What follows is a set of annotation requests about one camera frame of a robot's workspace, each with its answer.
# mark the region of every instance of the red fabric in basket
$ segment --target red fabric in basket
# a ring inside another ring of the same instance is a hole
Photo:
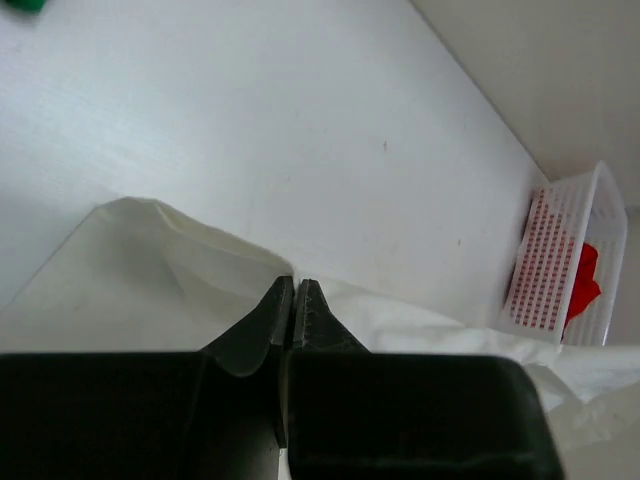
[[[580,254],[576,282],[573,286],[573,292],[571,292],[567,320],[564,323],[565,329],[571,320],[584,312],[591,302],[602,294],[600,286],[593,279],[596,274],[597,263],[598,251],[593,246],[585,243]]]

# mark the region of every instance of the red object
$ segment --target red object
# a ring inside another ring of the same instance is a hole
[[[597,263],[598,251],[588,243],[585,243],[580,254],[576,282],[573,285],[573,292],[571,292],[567,320],[564,323],[565,329],[571,320],[584,312],[589,304],[602,293],[600,286],[593,279],[596,274]]]

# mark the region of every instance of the green object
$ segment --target green object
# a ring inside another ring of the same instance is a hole
[[[39,12],[47,0],[6,0],[9,5],[23,12]]]

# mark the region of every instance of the white tabletop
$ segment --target white tabletop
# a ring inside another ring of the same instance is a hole
[[[0,9],[0,306],[91,208],[135,195],[490,319],[541,178],[408,3]]]

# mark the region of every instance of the white basket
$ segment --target white basket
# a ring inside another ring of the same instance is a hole
[[[501,330],[556,344],[603,345],[618,288],[627,240],[627,215],[604,163],[538,189]],[[595,281],[602,294],[562,331],[584,242],[598,251]]]

